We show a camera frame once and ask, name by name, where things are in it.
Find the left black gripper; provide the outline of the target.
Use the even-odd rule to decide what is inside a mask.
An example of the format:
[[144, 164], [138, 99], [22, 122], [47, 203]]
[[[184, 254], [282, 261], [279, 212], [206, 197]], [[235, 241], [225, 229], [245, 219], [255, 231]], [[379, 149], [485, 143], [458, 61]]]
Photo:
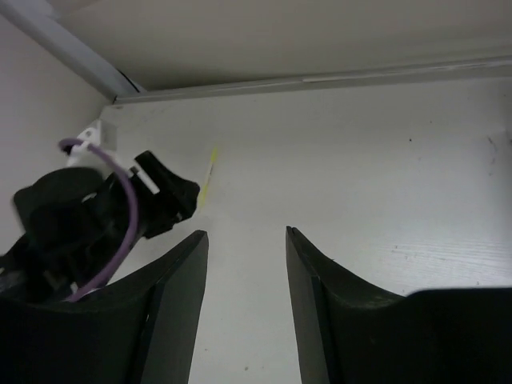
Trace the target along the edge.
[[[140, 235], [151, 239], [194, 215], [200, 186], [167, 169], [152, 152], [135, 158]], [[116, 174], [89, 167], [50, 172], [12, 197], [23, 234], [11, 248], [14, 300], [80, 300], [104, 287], [107, 268], [130, 224]]]

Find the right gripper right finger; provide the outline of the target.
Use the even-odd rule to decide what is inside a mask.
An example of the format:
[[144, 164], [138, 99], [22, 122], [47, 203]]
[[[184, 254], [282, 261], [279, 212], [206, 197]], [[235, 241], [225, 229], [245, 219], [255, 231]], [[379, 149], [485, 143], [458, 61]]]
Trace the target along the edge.
[[414, 307], [286, 229], [286, 269], [304, 383], [414, 383]]

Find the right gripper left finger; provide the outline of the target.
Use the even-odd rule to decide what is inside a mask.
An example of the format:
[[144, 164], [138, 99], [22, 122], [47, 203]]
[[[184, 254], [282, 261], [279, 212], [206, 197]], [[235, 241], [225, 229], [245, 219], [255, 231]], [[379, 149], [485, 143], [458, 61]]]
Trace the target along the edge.
[[73, 383], [186, 383], [206, 288], [208, 235], [196, 230], [163, 256], [80, 300]]

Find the yellow pen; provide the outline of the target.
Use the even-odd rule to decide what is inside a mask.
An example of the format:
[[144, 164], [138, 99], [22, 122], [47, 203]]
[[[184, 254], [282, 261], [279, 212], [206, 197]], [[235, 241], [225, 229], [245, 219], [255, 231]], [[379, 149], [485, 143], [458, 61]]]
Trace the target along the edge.
[[213, 170], [214, 170], [214, 165], [215, 165], [215, 163], [217, 161], [217, 158], [218, 158], [218, 148], [214, 147], [212, 149], [212, 152], [211, 152], [211, 155], [210, 155], [210, 161], [209, 161], [209, 165], [208, 165], [208, 168], [207, 168], [205, 180], [204, 180], [204, 183], [203, 183], [203, 185], [201, 187], [200, 194], [198, 196], [198, 208], [199, 209], [203, 208], [204, 205], [205, 205], [206, 196], [207, 196], [209, 185], [210, 185], [210, 180], [212, 178], [212, 174], [213, 174]]

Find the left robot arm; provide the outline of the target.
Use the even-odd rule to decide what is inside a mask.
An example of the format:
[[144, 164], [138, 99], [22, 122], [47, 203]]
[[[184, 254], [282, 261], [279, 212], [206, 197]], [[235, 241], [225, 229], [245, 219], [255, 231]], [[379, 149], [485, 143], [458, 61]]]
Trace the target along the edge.
[[[135, 159], [128, 179], [138, 224], [127, 246], [191, 218], [200, 186], [167, 169], [151, 152]], [[1, 294], [30, 303], [68, 298], [108, 267], [130, 225], [130, 205], [116, 174], [90, 166], [62, 168], [12, 199], [23, 235], [1, 257]]]

